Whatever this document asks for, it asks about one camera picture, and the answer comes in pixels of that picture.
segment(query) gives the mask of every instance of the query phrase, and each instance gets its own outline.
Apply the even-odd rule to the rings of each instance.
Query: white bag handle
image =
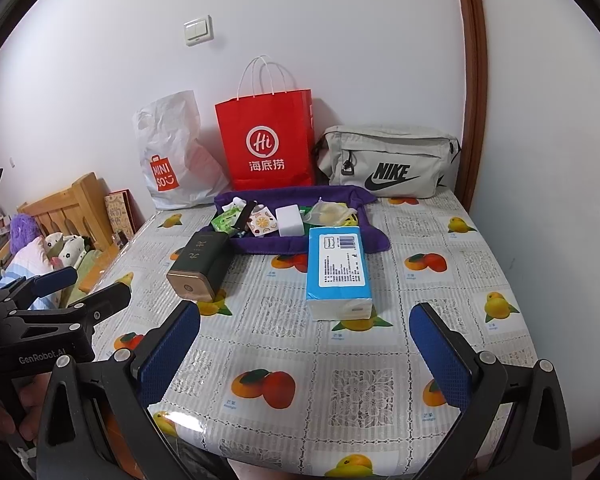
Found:
[[[267,61],[265,60],[265,58],[268,57],[269,59],[271,59],[271,56],[267,55],[267,54],[262,54],[261,56],[256,56],[254,57],[249,63],[248,65],[244,68],[244,71],[242,72],[242,77],[240,78],[240,82],[238,83],[238,89],[235,93],[235,100],[238,101],[240,100],[240,87],[242,86],[242,80],[244,79],[245,74],[247,73],[247,70],[249,69],[249,67],[251,67],[251,97],[255,97],[256,95],[256,90],[255,90],[255,84],[254,84],[254,80],[253,80],[253,75],[255,72],[255,67],[256,67],[256,62],[258,60],[261,60],[264,63],[265,68],[267,69],[267,73],[269,73],[269,82],[271,83],[271,95],[275,94],[275,91],[273,89],[273,78],[271,77],[271,70],[269,70],[269,64],[267,63]],[[278,64],[274,65],[278,68],[278,70],[280,71],[280,75],[282,76],[282,83],[285,86],[285,93],[287,92],[286,89],[286,78],[285,78],[285,73],[282,72],[282,69],[280,68],[280,66]]]

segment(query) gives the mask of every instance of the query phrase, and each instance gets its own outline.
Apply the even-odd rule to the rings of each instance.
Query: light switch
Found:
[[[185,23],[184,39],[189,46],[201,43],[202,41],[212,40],[211,16]]]

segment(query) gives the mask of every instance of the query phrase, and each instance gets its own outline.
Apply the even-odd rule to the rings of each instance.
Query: human hand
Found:
[[[33,377],[33,381],[24,386],[18,393],[23,407],[29,408],[29,413],[27,413],[27,416],[18,428],[24,440],[33,441],[38,437],[42,403],[45,400],[46,388],[48,387],[50,377],[51,373],[36,375]],[[16,426],[11,415],[0,406],[0,438],[13,434],[15,431]]]

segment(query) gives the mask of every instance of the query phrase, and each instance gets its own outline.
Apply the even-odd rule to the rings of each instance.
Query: bolt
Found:
[[[58,368],[63,368],[69,364],[71,359],[69,359],[68,355],[61,355],[58,359],[56,359],[56,366]]]
[[[546,359],[542,359],[540,361],[540,368],[542,370],[544,370],[545,372],[553,372],[554,371],[554,366]]]
[[[492,365],[496,362],[496,356],[491,352],[480,352],[480,361],[486,365]]]
[[[117,350],[115,354],[113,354],[113,358],[119,363],[126,361],[130,357],[131,352],[128,350],[128,348],[121,348],[120,350]]]

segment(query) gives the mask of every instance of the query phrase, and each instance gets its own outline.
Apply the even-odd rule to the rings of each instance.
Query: plastic tablecloth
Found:
[[[160,427],[267,468],[323,476],[346,462],[369,475],[403,476],[422,467],[459,413],[410,337],[414,304],[428,301],[477,351],[534,364],[524,306],[449,190],[426,200],[380,199],[367,211],[392,243],[366,256],[374,317],[312,321],[305,255],[236,256],[216,300],[198,305],[200,334],[164,399],[150,407],[161,412]],[[159,212],[123,249],[97,288],[124,279],[132,299],[96,327],[98,358],[114,352],[116,339],[145,334],[168,316],[179,298],[167,270],[213,214],[213,206]],[[503,308],[509,315],[498,319]],[[494,449],[508,409],[501,406],[479,456]]]

